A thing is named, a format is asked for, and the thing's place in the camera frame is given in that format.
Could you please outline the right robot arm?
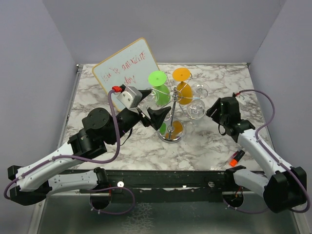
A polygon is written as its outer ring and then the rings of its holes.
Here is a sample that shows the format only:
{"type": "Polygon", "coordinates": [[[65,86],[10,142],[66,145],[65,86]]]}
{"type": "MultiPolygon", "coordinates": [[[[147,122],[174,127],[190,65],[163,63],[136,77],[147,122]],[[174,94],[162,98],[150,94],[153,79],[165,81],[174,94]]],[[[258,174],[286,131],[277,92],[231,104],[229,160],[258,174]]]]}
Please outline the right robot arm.
{"type": "Polygon", "coordinates": [[[206,115],[225,129],[225,134],[243,147],[261,167],[264,175],[247,170],[243,166],[229,169],[224,178],[225,187],[234,191],[245,187],[261,196],[274,213],[311,205],[307,194],[307,174],[301,167],[293,167],[280,157],[262,138],[258,130],[241,118],[239,103],[235,97],[219,98],[207,110],[206,115]]]}

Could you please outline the orange plastic cup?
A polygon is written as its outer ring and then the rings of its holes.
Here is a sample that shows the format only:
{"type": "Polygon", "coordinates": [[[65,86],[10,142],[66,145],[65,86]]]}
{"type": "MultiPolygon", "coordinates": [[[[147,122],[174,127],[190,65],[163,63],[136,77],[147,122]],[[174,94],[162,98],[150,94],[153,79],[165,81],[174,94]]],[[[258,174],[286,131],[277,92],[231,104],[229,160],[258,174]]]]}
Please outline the orange plastic cup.
{"type": "Polygon", "coordinates": [[[187,68],[177,68],[172,73],[173,79],[178,81],[176,89],[178,91],[178,103],[180,105],[187,105],[192,102],[193,92],[188,84],[191,78],[191,72],[187,68]]]}

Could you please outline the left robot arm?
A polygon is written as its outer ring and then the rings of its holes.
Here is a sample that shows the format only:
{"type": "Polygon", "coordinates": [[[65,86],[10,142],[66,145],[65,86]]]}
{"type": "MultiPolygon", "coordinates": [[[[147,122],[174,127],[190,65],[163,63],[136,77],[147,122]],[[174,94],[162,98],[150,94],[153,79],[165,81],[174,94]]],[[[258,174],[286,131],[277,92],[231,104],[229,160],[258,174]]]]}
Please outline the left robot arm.
{"type": "Polygon", "coordinates": [[[159,130],[171,108],[148,108],[147,113],[143,113],[138,105],[151,92],[132,86],[112,87],[108,93],[109,111],[93,109],[82,120],[83,128],[57,150],[28,166],[8,168],[10,183],[4,189],[4,198],[28,206],[60,192],[77,189],[105,191],[108,181],[102,169],[93,169],[80,176],[63,172],[83,162],[113,162],[120,152],[121,137],[139,122],[159,130]]]}

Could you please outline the green plastic goblet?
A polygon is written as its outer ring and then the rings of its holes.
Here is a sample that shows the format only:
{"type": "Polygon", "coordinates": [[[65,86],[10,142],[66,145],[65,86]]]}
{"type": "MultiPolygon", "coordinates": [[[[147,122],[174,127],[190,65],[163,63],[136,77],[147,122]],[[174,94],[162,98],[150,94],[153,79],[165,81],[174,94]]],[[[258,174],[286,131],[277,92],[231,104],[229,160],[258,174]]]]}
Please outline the green plastic goblet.
{"type": "Polygon", "coordinates": [[[156,90],[158,94],[157,105],[164,106],[169,103],[169,89],[165,85],[167,81],[167,75],[163,71],[154,71],[151,72],[148,76],[148,82],[152,85],[152,87],[156,90]]]}

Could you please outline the clear tumbler glass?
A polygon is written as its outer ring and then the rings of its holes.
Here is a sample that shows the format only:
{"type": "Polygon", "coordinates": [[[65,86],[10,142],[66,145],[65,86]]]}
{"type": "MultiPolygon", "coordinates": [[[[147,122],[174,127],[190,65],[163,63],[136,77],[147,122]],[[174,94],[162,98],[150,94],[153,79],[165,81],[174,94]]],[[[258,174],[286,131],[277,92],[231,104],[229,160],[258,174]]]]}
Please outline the clear tumbler glass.
{"type": "Polygon", "coordinates": [[[193,96],[196,98],[206,98],[209,94],[209,86],[204,82],[197,82],[191,86],[193,96]]]}

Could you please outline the clear wine glass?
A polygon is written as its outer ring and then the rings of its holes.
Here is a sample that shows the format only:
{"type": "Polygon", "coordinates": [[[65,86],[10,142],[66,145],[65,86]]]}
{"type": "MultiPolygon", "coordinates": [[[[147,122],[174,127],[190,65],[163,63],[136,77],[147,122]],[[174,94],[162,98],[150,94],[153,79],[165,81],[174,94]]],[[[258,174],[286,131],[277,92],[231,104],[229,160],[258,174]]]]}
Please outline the clear wine glass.
{"type": "Polygon", "coordinates": [[[151,93],[142,101],[142,107],[144,109],[156,109],[157,108],[157,102],[159,100],[159,94],[157,91],[155,91],[154,89],[151,89],[151,93]]]}
{"type": "Polygon", "coordinates": [[[187,105],[186,111],[190,119],[197,120],[205,116],[206,106],[201,99],[195,99],[187,105]]]}

